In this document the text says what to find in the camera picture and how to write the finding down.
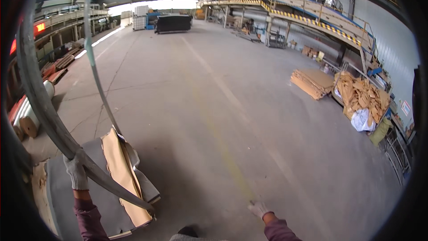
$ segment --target scrap cardboard pile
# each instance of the scrap cardboard pile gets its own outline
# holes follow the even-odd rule
[[[333,88],[333,78],[319,69],[296,69],[290,81],[316,100],[324,97]]]
[[[370,84],[368,79],[354,78],[349,72],[336,73],[334,80],[343,100],[343,113],[351,120],[356,110],[367,108],[369,117],[367,125],[373,120],[378,124],[389,106],[389,94]]]

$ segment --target white roll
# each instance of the white roll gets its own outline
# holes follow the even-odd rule
[[[18,136],[19,140],[22,141],[24,139],[24,133],[22,132],[21,125],[19,124],[20,118],[23,115],[24,111],[28,108],[29,102],[28,98],[25,98],[24,102],[21,105],[21,108],[18,111],[18,114],[16,115],[15,121],[13,122],[13,130],[16,133],[16,136]]]
[[[45,82],[43,82],[43,85],[45,86],[45,89],[47,91],[47,94],[49,95],[49,98],[52,99],[55,95],[55,86],[49,80],[46,80]]]
[[[21,105],[21,108],[19,108],[18,114],[16,115],[15,121],[13,122],[13,126],[19,127],[19,119],[21,118],[21,115],[28,104],[28,98],[25,98],[24,102]]]
[[[55,95],[55,87],[51,81],[46,80],[43,82],[46,92],[49,95],[49,98],[52,99]],[[39,131],[40,121],[37,119],[32,107],[29,105],[25,112],[21,116],[20,125],[22,131],[24,131],[28,136],[35,138],[37,132]]]

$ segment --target silver insulation material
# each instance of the silver insulation material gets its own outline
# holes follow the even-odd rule
[[[342,3],[340,3],[339,0],[324,0],[324,6],[334,8],[336,10],[339,10],[340,12],[343,11]]]

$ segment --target blue machine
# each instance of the blue machine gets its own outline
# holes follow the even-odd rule
[[[162,14],[160,14],[159,12],[147,13],[146,30],[154,29],[154,22],[158,19],[159,15],[162,15]]]

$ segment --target wall sign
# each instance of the wall sign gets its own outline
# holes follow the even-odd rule
[[[410,112],[410,105],[407,103],[407,101],[404,100],[401,103],[401,109],[403,110],[404,115],[407,116],[409,114],[409,112]]]

